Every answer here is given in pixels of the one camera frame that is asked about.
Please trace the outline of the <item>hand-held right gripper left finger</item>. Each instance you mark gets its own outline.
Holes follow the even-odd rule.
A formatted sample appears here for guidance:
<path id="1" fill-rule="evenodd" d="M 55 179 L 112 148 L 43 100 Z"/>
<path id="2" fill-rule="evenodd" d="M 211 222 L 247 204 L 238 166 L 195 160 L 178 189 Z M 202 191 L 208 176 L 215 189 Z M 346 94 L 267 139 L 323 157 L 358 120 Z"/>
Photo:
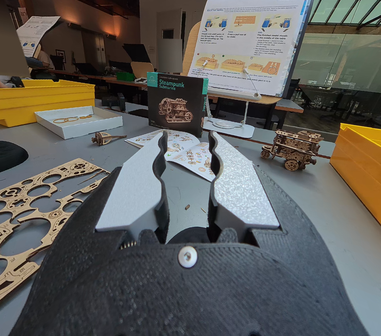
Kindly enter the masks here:
<path id="1" fill-rule="evenodd" d="M 160 132 L 121 167 L 96 225 L 97 231 L 126 230 L 137 240 L 145 229 L 166 242 L 169 209 L 161 176 L 168 135 Z"/>

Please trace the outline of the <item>thin wooden stick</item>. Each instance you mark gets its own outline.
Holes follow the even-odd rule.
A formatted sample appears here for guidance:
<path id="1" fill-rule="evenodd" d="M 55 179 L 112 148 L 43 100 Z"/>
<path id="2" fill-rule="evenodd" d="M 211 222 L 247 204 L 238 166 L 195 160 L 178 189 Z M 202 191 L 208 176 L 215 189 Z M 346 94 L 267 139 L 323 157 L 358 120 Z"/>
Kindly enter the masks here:
<path id="1" fill-rule="evenodd" d="M 102 174 L 102 173 L 104 173 L 104 172 L 108 173 L 107 171 L 102 170 L 102 171 L 100 171 L 100 172 L 98 172 L 98 173 L 96 173 L 96 174 L 90 176 L 90 177 L 87 178 L 86 180 L 80 182 L 78 185 L 80 185 L 80 184 L 82 184 L 82 183 L 84 183 L 84 182 L 86 182 L 86 181 L 89 181 L 89 180 L 91 180 L 92 178 L 94 178 L 94 177 L 96 177 L 97 175 Z"/>

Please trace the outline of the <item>wooden parts sheet round holes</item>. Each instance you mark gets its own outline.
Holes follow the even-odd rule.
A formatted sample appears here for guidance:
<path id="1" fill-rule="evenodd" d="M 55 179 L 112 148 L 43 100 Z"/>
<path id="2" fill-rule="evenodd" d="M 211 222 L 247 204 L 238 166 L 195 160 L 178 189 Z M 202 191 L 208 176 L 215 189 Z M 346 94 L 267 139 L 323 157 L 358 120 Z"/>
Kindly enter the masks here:
<path id="1" fill-rule="evenodd" d="M 53 169 L 42 172 L 38 175 L 20 181 L 16 184 L 1 189 L 1 202 L 4 207 L 1 214 L 10 213 L 10 219 L 0 225 L 1 244 L 3 244 L 22 223 L 31 220 L 45 220 L 50 224 L 49 231 L 41 238 L 40 245 L 36 248 L 29 248 L 22 253 L 13 256 L 1 255 L 1 260 L 7 262 L 5 270 L 0 276 L 0 298 L 5 298 L 18 286 L 34 275 L 40 266 L 31 261 L 31 258 L 44 251 L 53 244 L 56 236 L 73 213 L 64 209 L 73 203 L 82 203 L 83 200 L 76 197 L 80 194 L 89 194 L 94 191 L 101 181 L 109 174 L 104 172 L 104 176 L 92 184 L 79 189 L 78 191 L 56 199 L 60 205 L 50 212 L 41 212 L 32 204 L 41 198 L 51 197 L 58 191 L 56 185 L 69 178 L 82 177 L 88 174 L 96 174 L 100 171 L 107 171 L 84 159 L 77 158 Z"/>

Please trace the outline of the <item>yellow plastic bin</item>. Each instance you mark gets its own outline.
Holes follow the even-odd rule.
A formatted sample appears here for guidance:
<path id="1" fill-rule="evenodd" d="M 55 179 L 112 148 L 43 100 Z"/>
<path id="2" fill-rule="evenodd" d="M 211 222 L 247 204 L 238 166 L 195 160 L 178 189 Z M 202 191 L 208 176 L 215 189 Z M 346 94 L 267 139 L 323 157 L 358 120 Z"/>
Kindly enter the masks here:
<path id="1" fill-rule="evenodd" d="M 0 124 L 35 123 L 36 111 L 94 106 L 94 85 L 59 80 L 22 80 L 24 87 L 0 89 Z"/>
<path id="2" fill-rule="evenodd" d="M 381 222 L 381 130 L 340 124 L 330 164 Z"/>

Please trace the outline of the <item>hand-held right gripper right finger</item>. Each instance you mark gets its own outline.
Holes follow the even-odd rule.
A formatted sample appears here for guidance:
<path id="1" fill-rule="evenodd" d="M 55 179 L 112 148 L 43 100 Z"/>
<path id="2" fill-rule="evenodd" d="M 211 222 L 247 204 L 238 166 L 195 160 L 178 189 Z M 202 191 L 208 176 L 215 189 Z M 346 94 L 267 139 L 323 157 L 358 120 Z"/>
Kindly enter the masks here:
<path id="1" fill-rule="evenodd" d="M 253 162 L 217 132 L 209 132 L 211 183 L 208 208 L 208 237 L 215 242 L 222 230 L 233 228 L 238 242 L 248 230 L 279 229 L 279 221 L 260 182 Z"/>

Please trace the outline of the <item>assembled wooden model vehicle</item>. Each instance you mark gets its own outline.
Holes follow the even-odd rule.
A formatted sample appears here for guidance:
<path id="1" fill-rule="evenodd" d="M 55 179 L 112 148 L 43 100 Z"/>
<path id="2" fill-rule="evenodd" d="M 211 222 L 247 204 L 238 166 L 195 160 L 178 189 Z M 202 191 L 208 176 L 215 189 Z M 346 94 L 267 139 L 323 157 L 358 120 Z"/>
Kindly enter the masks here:
<path id="1" fill-rule="evenodd" d="M 262 147 L 261 157 L 266 159 L 272 156 L 284 158 L 284 167 L 289 171 L 304 170 L 308 164 L 316 164 L 313 156 L 318 154 L 319 142 L 324 140 L 321 134 L 303 130 L 298 133 L 276 130 L 273 145 Z"/>

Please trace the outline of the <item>large printed instruction sheet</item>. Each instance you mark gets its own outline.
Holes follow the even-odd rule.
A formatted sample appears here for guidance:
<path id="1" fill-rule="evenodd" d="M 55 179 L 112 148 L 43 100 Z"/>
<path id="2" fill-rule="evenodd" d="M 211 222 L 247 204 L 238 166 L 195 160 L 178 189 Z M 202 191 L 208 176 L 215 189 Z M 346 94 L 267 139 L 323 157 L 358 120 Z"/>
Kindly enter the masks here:
<path id="1" fill-rule="evenodd" d="M 281 96 L 310 0 L 207 0 L 190 77 Z"/>

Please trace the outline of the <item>black round pad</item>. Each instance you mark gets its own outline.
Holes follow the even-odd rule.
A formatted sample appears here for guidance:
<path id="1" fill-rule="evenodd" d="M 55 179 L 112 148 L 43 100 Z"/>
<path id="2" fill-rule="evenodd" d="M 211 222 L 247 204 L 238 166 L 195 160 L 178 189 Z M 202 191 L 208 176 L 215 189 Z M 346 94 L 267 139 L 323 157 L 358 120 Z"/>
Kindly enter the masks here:
<path id="1" fill-rule="evenodd" d="M 28 159 L 27 151 L 17 144 L 0 141 L 0 172 L 11 169 Z"/>

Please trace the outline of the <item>white cardboard tray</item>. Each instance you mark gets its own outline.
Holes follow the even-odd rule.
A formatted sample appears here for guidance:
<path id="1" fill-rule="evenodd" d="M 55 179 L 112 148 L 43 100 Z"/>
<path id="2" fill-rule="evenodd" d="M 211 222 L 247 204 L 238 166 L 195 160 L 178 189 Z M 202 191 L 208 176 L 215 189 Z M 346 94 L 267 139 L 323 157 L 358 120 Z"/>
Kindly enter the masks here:
<path id="1" fill-rule="evenodd" d="M 35 116 L 39 124 L 63 139 L 123 126 L 121 115 L 94 106 L 38 111 Z"/>

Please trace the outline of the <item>open assembly instruction booklet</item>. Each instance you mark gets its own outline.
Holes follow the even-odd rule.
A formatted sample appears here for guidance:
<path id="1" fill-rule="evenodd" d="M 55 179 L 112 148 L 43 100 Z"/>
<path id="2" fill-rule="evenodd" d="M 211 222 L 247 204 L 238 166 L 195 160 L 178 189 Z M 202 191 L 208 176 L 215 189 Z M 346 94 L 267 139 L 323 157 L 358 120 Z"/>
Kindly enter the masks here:
<path id="1" fill-rule="evenodd" d="M 168 149 L 165 153 L 166 161 L 178 163 L 208 181 L 214 180 L 215 174 L 211 169 L 212 155 L 209 151 L 209 143 L 200 141 L 190 133 L 156 130 L 125 141 L 141 148 L 161 132 L 167 132 L 168 134 Z"/>

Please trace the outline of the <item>wooden spindle sub-assembly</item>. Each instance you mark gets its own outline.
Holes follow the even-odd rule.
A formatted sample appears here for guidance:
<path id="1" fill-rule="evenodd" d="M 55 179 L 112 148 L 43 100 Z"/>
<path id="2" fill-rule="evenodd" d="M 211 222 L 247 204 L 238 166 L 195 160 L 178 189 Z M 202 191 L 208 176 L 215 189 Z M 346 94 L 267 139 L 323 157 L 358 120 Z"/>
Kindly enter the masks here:
<path id="1" fill-rule="evenodd" d="M 106 132 L 96 132 L 94 137 L 92 137 L 92 142 L 96 143 L 98 146 L 103 146 L 108 144 L 112 139 L 123 139 L 127 135 L 110 135 Z"/>

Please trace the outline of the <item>dark model kit box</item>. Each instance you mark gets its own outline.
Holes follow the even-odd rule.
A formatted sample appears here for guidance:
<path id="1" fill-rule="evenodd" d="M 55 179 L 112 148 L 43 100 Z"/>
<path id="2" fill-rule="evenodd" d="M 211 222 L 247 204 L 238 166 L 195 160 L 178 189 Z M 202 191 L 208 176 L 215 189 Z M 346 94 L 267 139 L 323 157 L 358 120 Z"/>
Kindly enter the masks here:
<path id="1" fill-rule="evenodd" d="M 147 73 L 149 125 L 202 137 L 208 78 Z"/>

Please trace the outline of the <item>black board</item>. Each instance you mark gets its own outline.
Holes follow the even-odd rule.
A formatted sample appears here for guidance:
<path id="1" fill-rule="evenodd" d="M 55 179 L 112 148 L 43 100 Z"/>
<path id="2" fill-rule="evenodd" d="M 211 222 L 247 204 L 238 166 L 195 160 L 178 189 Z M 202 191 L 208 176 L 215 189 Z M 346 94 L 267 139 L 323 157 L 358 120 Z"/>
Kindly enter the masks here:
<path id="1" fill-rule="evenodd" d="M 132 62 L 145 62 L 151 63 L 147 54 L 145 46 L 143 44 L 123 44 L 123 49 L 131 58 Z"/>

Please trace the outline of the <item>background desk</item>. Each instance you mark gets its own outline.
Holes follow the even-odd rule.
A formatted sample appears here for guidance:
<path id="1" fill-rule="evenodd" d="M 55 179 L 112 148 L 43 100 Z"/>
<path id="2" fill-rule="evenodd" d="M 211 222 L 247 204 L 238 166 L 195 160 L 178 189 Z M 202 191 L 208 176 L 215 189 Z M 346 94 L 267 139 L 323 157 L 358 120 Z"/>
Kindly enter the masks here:
<path id="1" fill-rule="evenodd" d="M 214 117 L 218 116 L 223 99 L 233 99 L 239 101 L 249 101 L 248 116 L 256 118 L 257 124 L 263 124 L 263 128 L 272 130 L 274 123 L 277 123 L 277 129 L 282 129 L 286 112 L 302 113 L 304 110 L 292 100 L 282 99 L 280 97 L 262 95 L 261 100 L 224 96 L 221 94 L 211 94 L 208 98 L 217 102 L 216 110 L 212 112 Z"/>

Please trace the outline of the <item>black electronic device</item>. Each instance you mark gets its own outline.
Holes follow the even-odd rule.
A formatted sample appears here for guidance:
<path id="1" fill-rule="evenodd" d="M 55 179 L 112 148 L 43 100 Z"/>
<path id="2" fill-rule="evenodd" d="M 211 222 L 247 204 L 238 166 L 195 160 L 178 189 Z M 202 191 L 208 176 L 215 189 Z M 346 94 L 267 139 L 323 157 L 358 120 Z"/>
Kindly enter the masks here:
<path id="1" fill-rule="evenodd" d="M 102 97 L 101 104 L 103 107 L 112 108 L 113 106 L 118 106 L 121 111 L 126 110 L 126 100 L 122 93 L 118 93 L 116 96 Z"/>

